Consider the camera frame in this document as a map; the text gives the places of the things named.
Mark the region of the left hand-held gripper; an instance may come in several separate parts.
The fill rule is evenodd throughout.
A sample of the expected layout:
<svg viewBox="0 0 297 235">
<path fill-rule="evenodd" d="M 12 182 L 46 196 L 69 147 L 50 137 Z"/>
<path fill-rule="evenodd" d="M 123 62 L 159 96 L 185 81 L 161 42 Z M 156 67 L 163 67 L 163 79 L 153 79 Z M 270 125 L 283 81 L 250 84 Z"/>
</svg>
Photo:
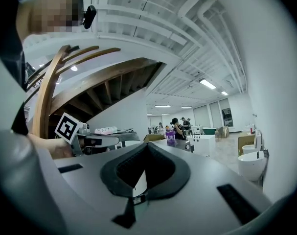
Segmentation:
<svg viewBox="0 0 297 235">
<path fill-rule="evenodd" d="M 87 123 L 83 123 L 67 113 L 61 116 L 55 133 L 67 142 L 73 156 L 94 155 L 109 151 L 109 146 L 119 143 L 112 135 L 95 135 Z"/>
</svg>

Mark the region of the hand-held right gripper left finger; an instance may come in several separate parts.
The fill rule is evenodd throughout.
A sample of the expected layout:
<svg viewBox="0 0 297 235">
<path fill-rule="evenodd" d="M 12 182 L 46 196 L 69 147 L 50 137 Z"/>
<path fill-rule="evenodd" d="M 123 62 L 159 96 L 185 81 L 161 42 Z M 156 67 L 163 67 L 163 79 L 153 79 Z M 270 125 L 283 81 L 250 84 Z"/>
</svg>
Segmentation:
<svg viewBox="0 0 297 235">
<path fill-rule="evenodd" d="M 101 179 L 104 164 L 145 146 L 144 143 L 135 144 L 116 151 L 55 161 L 55 170 L 68 165 L 81 165 L 79 169 L 57 173 L 55 180 L 57 203 L 61 207 L 69 235 L 149 233 L 149 224 L 144 216 L 128 229 L 113 221 L 116 216 L 124 213 L 128 198 L 113 195 Z"/>
</svg>

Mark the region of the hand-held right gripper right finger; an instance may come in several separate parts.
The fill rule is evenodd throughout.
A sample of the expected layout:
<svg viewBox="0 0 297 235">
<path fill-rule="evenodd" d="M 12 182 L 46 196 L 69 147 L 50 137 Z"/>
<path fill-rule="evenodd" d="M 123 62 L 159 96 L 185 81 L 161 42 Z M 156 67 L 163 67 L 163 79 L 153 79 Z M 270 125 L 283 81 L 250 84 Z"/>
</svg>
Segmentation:
<svg viewBox="0 0 297 235">
<path fill-rule="evenodd" d="M 137 235 L 259 235 L 261 214 L 271 202 L 252 183 L 227 166 L 201 155 L 158 144 L 187 162 L 191 175 L 179 193 L 151 201 L 135 223 Z M 257 212 L 243 225 L 218 188 L 229 185 Z"/>
</svg>

